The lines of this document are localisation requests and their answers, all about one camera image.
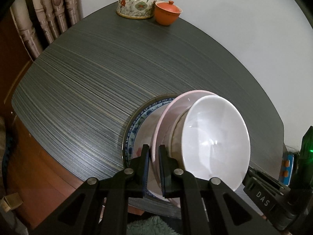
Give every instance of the cabinet door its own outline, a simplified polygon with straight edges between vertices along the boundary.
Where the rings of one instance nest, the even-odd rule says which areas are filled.
[[[11,12],[0,21],[0,116],[12,124],[11,98],[32,60],[16,30]]]

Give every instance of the blue component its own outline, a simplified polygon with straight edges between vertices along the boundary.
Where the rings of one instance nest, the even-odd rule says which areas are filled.
[[[285,170],[288,171],[288,177],[284,178],[283,184],[289,186],[290,180],[291,180],[291,175],[292,175],[292,169],[294,166],[295,156],[293,154],[289,154],[287,156],[287,160],[289,161],[289,167],[286,167]]]

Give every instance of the teapot lid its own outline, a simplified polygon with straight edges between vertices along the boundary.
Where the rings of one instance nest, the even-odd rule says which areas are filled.
[[[158,2],[156,5],[169,12],[174,12],[174,13],[181,13],[182,10],[177,7],[176,5],[173,4],[173,1],[168,1],[168,2]]]

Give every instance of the wooden cabinet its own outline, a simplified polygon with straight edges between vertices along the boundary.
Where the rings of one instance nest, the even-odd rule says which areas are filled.
[[[15,28],[10,11],[0,21],[0,116],[12,125],[11,98],[32,60]]]
[[[18,140],[10,156],[7,191],[20,194],[24,203],[16,212],[21,221],[33,229],[82,181],[55,161],[30,135],[18,117],[14,127]]]

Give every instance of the wooden furniture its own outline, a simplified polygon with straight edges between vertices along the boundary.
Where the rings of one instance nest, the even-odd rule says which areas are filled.
[[[251,139],[251,162],[278,178],[283,123],[258,82],[223,46],[178,19],[130,20],[116,4],[84,18],[36,59],[16,89],[15,112],[39,144],[81,180],[123,169],[122,136],[132,114],[162,94],[205,89],[231,101]],[[237,193],[248,201],[242,188]],[[180,210],[154,198],[137,208],[172,217]]]
[[[16,117],[12,94],[32,65],[10,11],[0,22],[0,116],[15,136],[17,146],[10,156],[7,193],[18,192],[24,203],[16,210],[30,228],[36,227],[65,200],[82,181],[56,162],[29,134]]]

